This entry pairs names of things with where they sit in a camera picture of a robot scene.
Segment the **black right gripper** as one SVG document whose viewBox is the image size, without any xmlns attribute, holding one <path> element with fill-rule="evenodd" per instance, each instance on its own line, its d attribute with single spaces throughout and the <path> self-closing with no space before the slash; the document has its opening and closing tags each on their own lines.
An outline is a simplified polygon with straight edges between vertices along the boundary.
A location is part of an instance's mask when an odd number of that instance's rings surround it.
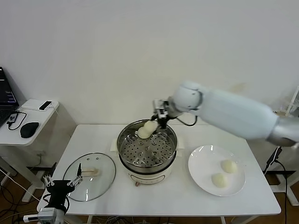
<svg viewBox="0 0 299 224">
<path fill-rule="evenodd" d="M 158 114 L 153 114 L 150 118 L 151 121 L 158 121 L 159 127 L 161 129 L 166 129 L 167 122 L 170 119 L 176 119 L 177 118 L 177 110 L 174 106 L 174 103 L 172 100 L 162 100 L 162 118 L 159 118 Z"/>
</svg>

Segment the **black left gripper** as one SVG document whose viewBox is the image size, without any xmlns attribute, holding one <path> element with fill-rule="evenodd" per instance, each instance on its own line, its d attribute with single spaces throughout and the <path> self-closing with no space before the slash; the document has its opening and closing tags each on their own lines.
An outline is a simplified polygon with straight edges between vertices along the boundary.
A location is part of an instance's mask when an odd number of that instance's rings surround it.
<svg viewBox="0 0 299 224">
<path fill-rule="evenodd" d="M 81 163 L 78 166 L 76 177 L 72 181 L 53 180 L 56 167 L 57 163 L 55 162 L 52 167 L 46 169 L 43 176 L 45 187 L 48 187 L 50 193 L 48 208 L 69 209 L 70 202 L 67 195 L 72 192 L 72 187 L 78 186 L 83 181 Z"/>
</svg>

